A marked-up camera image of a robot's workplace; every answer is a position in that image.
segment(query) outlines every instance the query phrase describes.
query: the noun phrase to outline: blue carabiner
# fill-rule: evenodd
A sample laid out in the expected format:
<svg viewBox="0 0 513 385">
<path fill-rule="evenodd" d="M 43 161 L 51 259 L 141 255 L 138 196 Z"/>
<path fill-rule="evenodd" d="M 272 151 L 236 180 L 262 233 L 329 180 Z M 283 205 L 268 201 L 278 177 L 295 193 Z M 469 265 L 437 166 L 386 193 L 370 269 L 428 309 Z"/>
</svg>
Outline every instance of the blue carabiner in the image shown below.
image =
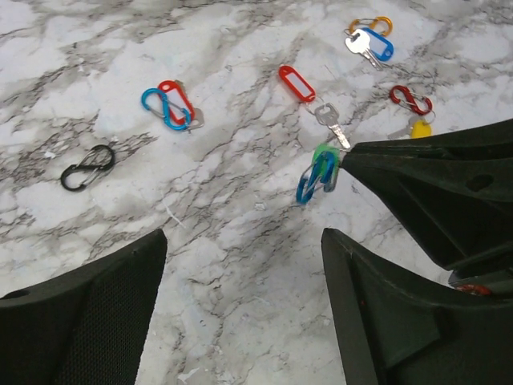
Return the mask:
<svg viewBox="0 0 513 385">
<path fill-rule="evenodd" d="M 321 175 L 321 170 L 323 168 L 323 164 L 327 163 L 324 175 Z M 331 176 L 333 175 L 333 170 L 335 168 L 335 156 L 331 152 L 323 152 L 313 166 L 308 167 L 303 175 L 301 175 L 301 179 L 299 180 L 299 184 L 297 185 L 296 190 L 296 202 L 300 205 L 306 205 L 313 197 L 313 193 L 315 192 L 315 184 L 317 182 L 321 182 L 322 184 L 327 184 L 331 181 Z M 307 178 L 305 174 L 309 169 L 312 169 L 310 173 L 310 177 Z"/>
<path fill-rule="evenodd" d="M 374 54 L 374 56 L 376 56 L 376 58 L 382 62 L 387 62 L 389 61 L 391 58 L 392 58 L 392 55 L 394 54 L 394 44 L 392 44 L 390 42 L 390 40 L 384 38 L 383 36 L 381 36 L 379 33 L 377 33 L 375 30 L 371 30 L 369 27 L 364 27 L 362 28 L 365 32 L 367 32 L 367 34 L 370 34 L 372 36 L 374 36 L 376 39 L 382 41 L 385 43 L 386 45 L 386 48 L 385 50 L 379 54 L 377 53 L 376 51 L 372 51 L 372 53 Z"/>
<path fill-rule="evenodd" d="M 157 94 L 158 96 L 160 96 L 160 100 L 162 100 L 162 110 L 164 113 L 160 113 L 160 112 L 154 110 L 147 104 L 146 99 L 151 94 Z M 169 113 L 170 103 L 168 100 L 168 96 L 166 95 L 166 93 L 164 91 L 161 91 L 158 88 L 148 88 L 145 92 L 143 92 L 143 94 L 141 95 L 141 103 L 144 108 L 146 108 L 148 111 L 151 111 L 155 116 L 158 116 L 161 119 L 163 119 L 166 126 L 168 126 L 169 128 L 171 128 L 175 131 L 183 131 L 189 127 L 189 124 L 191 124 L 191 114 L 189 113 L 189 111 L 187 111 L 186 108 L 182 108 L 182 112 L 185 115 L 185 123 L 184 124 L 182 124 L 180 126 L 176 126 L 171 122 L 171 114 Z"/>
</svg>

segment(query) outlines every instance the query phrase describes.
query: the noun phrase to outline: yellow key tag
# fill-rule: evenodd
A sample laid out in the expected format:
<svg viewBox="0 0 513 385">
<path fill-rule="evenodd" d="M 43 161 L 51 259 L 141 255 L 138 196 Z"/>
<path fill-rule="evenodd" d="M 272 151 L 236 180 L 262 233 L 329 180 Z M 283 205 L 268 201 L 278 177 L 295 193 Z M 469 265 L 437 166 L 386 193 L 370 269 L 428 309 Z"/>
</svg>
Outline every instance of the yellow key tag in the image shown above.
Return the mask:
<svg viewBox="0 0 513 385">
<path fill-rule="evenodd" d="M 411 139 L 425 138 L 431 136 L 431 126 L 425 120 L 417 120 L 411 126 Z"/>
</svg>

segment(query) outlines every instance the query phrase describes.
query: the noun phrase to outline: marble surface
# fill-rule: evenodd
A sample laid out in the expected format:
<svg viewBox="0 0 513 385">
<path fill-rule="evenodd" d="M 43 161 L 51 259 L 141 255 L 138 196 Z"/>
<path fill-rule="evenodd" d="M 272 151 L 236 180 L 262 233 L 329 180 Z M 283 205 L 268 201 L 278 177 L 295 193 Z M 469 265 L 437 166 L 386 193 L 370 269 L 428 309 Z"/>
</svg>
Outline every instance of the marble surface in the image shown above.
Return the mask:
<svg viewBox="0 0 513 385">
<path fill-rule="evenodd" d="M 0 2 L 0 296 L 163 228 L 164 278 L 139 385 L 345 383 L 321 262 L 325 227 L 438 282 L 442 272 L 371 192 L 294 203 L 328 130 L 277 78 L 294 66 L 353 143 L 428 95 L 435 133 L 513 117 L 510 0 Z M 344 44 L 354 18 L 394 22 L 390 66 Z M 206 124 L 172 132 L 139 97 L 179 79 Z M 59 176 L 96 144 L 115 169 L 87 190 Z"/>
</svg>

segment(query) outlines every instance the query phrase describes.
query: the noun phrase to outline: black carabiner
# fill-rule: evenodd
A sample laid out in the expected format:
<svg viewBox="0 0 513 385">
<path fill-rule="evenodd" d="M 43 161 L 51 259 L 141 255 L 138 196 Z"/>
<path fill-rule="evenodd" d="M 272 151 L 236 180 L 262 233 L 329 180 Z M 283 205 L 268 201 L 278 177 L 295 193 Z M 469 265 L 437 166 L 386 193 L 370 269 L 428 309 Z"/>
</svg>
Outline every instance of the black carabiner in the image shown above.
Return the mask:
<svg viewBox="0 0 513 385">
<path fill-rule="evenodd" d="M 93 155 L 95 155 L 97 152 L 100 152 L 102 150 L 107 150 L 109 152 L 109 155 L 111 156 L 111 159 L 106 164 L 84 164 L 84 162 L 91 158 Z M 106 146 L 105 144 L 98 144 L 97 146 L 94 146 L 80 161 L 78 164 L 72 164 L 70 167 L 66 168 L 61 175 L 61 185 L 67 190 L 67 191 L 73 191 L 73 192 L 79 192 L 83 191 L 89 184 L 91 184 L 98 176 L 100 172 L 106 172 L 109 171 L 111 168 L 113 168 L 115 165 L 115 153 L 112 148 L 109 146 Z M 70 187 L 66 184 L 66 179 L 69 177 L 69 175 L 80 172 L 80 171 L 91 171 L 92 173 L 89 174 L 89 176 L 77 187 Z"/>
</svg>

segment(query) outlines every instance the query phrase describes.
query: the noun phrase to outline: green key tag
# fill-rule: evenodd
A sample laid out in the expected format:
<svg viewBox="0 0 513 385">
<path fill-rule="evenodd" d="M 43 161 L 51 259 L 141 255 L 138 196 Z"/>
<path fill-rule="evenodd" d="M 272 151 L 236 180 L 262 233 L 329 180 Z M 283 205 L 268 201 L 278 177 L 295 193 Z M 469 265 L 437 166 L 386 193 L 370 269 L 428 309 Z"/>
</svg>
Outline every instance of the green key tag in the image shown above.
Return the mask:
<svg viewBox="0 0 513 385">
<path fill-rule="evenodd" d="M 312 166 L 317 161 L 317 158 L 323 153 L 323 152 L 331 152 L 333 156 L 335 157 L 335 167 L 333 168 L 333 176 L 332 180 L 336 180 L 338 177 L 338 163 L 340 160 L 340 150 L 335 147 L 331 147 L 326 143 L 321 143 L 317 146 L 315 149 L 315 152 L 313 153 L 312 158 Z M 324 175 L 326 173 L 326 168 L 328 167 L 327 162 L 324 162 L 324 164 L 321 167 L 321 175 Z"/>
</svg>

